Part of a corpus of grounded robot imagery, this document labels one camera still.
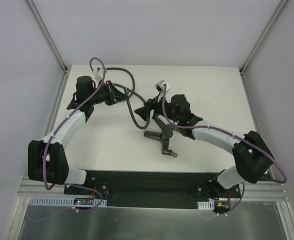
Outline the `dark grey faucet valve fitting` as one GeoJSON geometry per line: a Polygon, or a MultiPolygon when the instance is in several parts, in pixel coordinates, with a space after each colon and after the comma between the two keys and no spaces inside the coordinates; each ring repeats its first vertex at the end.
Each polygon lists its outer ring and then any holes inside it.
{"type": "Polygon", "coordinates": [[[155,131],[144,131],[144,137],[155,140],[161,143],[161,153],[163,155],[172,156],[174,158],[178,157],[178,154],[173,152],[171,149],[169,149],[170,145],[170,138],[173,136],[173,128],[170,124],[165,124],[158,115],[154,115],[152,117],[153,121],[157,124],[157,126],[160,128],[160,132],[155,131]]]}

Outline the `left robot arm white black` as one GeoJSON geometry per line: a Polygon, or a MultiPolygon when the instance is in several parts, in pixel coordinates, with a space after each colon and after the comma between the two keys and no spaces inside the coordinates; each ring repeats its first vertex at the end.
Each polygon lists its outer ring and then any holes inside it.
{"type": "Polygon", "coordinates": [[[33,140],[28,145],[28,178],[44,182],[46,186],[75,184],[81,194],[89,194],[93,188],[92,181],[86,178],[84,169],[69,166],[65,148],[89,120],[95,105],[104,103],[112,106],[128,98],[109,80],[101,80],[96,85],[90,76],[78,77],[76,91],[61,122],[41,140],[33,140]]]}

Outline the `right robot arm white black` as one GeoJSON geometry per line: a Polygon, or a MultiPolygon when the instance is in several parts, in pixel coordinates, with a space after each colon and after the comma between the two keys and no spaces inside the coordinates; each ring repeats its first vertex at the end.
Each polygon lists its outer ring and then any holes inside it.
{"type": "Polygon", "coordinates": [[[174,95],[170,102],[157,97],[149,99],[134,112],[143,120],[158,116],[168,118],[184,137],[204,141],[233,155],[234,166],[223,170],[210,182],[217,197],[224,197],[231,187],[240,183],[257,183],[273,164],[272,154],[257,132],[233,134],[211,125],[192,113],[183,94],[174,95]]]}

